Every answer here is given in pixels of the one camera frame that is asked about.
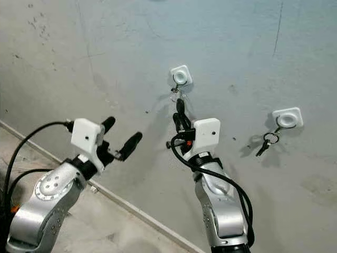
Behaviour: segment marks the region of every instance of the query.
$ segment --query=keyring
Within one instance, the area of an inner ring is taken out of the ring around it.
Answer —
[[[274,137],[276,137],[276,141],[272,141],[271,139],[267,139],[266,137],[268,135],[272,135]],[[266,140],[269,140],[270,141],[270,144],[275,144],[275,143],[278,143],[279,140],[280,140],[280,137],[276,134],[276,133],[266,133],[264,136],[263,136],[263,140],[266,141]]]

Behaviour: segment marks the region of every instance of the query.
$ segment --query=white wall hook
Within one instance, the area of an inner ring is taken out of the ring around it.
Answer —
[[[293,107],[272,112],[274,120],[283,128],[298,128],[303,126],[300,108]]]
[[[182,86],[182,85],[189,85],[193,83],[192,76],[186,65],[175,67],[170,70],[170,73],[172,75],[173,81],[177,85]]]

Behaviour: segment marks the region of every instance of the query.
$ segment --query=white mounting bracket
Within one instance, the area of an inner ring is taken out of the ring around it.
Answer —
[[[71,144],[77,147],[82,159],[89,159],[96,166],[99,174],[103,172],[104,165],[97,156],[97,147],[102,145],[104,131],[103,125],[87,119],[76,119],[71,139]]]
[[[175,67],[170,70],[170,73],[173,78],[173,81],[177,85],[184,86],[184,85],[189,85],[193,83],[192,76],[186,65]]]
[[[184,159],[188,161],[194,155],[202,152],[214,153],[214,149],[219,143],[220,125],[220,120],[215,118],[194,121],[195,140],[192,149],[184,155]]]
[[[299,128],[303,126],[300,108],[293,107],[272,112],[273,118],[283,128]]]

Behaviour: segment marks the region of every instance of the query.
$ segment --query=concrete floor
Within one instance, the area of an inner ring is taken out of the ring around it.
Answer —
[[[19,139],[0,128],[0,180],[1,186],[7,164]],[[24,146],[13,167],[12,178],[33,168],[55,168],[49,160],[29,146]],[[29,198],[41,173],[24,177],[18,184],[13,201],[23,203]],[[86,252],[146,252],[186,253],[185,249],[126,211],[101,193],[87,187],[66,217],[54,253]]]

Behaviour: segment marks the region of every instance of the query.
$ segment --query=concrete wall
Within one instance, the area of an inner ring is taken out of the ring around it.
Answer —
[[[165,149],[167,73],[187,64],[190,110],[221,120],[217,153],[253,202],[252,251],[335,252],[336,17],[334,0],[2,0],[0,117],[27,134],[114,115],[116,148],[143,131],[134,155],[96,180],[208,250],[191,173]],[[292,106],[304,128],[256,158],[269,113]],[[60,128],[34,140],[74,154]]]

